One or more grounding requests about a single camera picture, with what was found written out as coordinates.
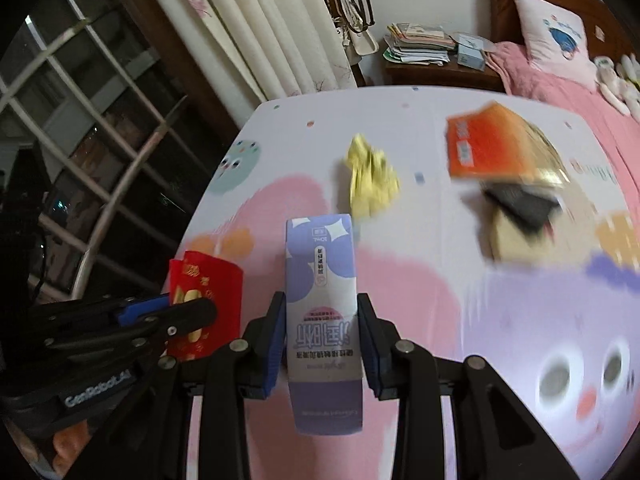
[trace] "red envelope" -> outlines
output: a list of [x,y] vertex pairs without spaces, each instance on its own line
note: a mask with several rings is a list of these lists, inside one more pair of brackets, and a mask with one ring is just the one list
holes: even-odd
[[216,304],[214,324],[173,338],[167,353],[180,361],[211,355],[222,345],[240,337],[242,269],[236,264],[198,251],[186,251],[183,260],[169,262],[171,304],[209,298]]

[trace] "white curtain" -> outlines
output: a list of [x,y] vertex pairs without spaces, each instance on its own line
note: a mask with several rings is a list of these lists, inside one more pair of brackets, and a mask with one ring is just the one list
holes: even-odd
[[158,0],[242,127],[263,101],[356,88],[323,0]]

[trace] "wooden bedside table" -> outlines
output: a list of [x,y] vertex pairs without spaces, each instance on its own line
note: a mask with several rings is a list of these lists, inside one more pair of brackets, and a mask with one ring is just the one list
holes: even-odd
[[456,56],[444,66],[392,63],[385,59],[385,72],[392,85],[457,86],[504,92],[502,79],[488,66],[484,72],[458,64]]

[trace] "bed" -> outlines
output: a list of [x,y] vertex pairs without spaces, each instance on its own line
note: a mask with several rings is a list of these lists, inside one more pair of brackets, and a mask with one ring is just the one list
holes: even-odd
[[[546,0],[578,14],[585,27],[589,56],[615,62],[633,51],[621,25],[601,0]],[[640,124],[622,116],[599,92],[529,66],[514,0],[490,0],[491,40],[497,44],[488,64],[500,75],[507,94],[518,95],[581,115],[607,153],[640,235]]]

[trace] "crumpled yellow paper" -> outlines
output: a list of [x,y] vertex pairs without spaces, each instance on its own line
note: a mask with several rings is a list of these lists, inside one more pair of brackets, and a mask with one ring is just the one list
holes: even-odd
[[400,181],[386,163],[385,153],[357,134],[347,152],[347,165],[351,168],[351,216],[366,218],[388,207],[400,190]]

